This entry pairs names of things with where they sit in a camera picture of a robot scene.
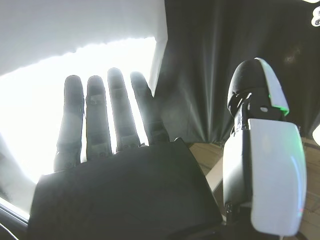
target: wooden floor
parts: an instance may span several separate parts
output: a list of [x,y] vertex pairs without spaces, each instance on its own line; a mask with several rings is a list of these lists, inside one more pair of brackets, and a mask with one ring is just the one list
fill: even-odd
[[[300,231],[308,240],[320,240],[320,147],[309,139],[303,139],[307,167],[307,195]],[[223,156],[223,149],[214,144],[195,143],[190,147],[203,173]]]

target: black finger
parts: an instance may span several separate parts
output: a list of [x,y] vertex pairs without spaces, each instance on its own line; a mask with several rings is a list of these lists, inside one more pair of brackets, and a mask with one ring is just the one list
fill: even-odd
[[116,151],[137,148],[140,146],[140,140],[130,107],[125,81],[119,69],[111,68],[108,71],[108,86],[117,142]]
[[149,144],[169,142],[168,132],[144,76],[140,72],[132,72],[130,78]]
[[86,158],[103,160],[112,156],[104,82],[99,76],[88,80],[86,95]]
[[80,78],[68,76],[64,82],[63,117],[53,166],[55,172],[80,164],[84,105],[84,90]]

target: black curtain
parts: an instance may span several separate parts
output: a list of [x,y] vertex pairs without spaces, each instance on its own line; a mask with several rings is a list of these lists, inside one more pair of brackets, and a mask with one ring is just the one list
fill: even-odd
[[223,144],[233,119],[229,83],[244,60],[265,59],[286,96],[289,122],[312,137],[320,123],[318,5],[302,0],[166,0],[168,42],[155,100],[173,140]]

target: wire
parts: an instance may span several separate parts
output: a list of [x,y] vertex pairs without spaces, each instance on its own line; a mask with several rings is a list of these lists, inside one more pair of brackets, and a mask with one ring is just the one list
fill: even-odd
[[12,237],[14,240],[19,240],[8,228],[6,228],[1,222],[0,222],[0,226],[6,230]]

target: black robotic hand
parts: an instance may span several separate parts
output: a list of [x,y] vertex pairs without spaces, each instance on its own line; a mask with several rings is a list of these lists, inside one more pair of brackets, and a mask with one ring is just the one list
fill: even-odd
[[122,73],[113,68],[107,81],[116,154],[111,150],[103,80],[92,76],[86,97],[87,162],[81,163],[85,101],[81,80],[69,76],[55,173],[42,176],[37,184],[27,239],[215,236],[222,216],[197,161],[182,139],[169,141],[144,77],[137,72],[130,77],[149,146],[140,146]]

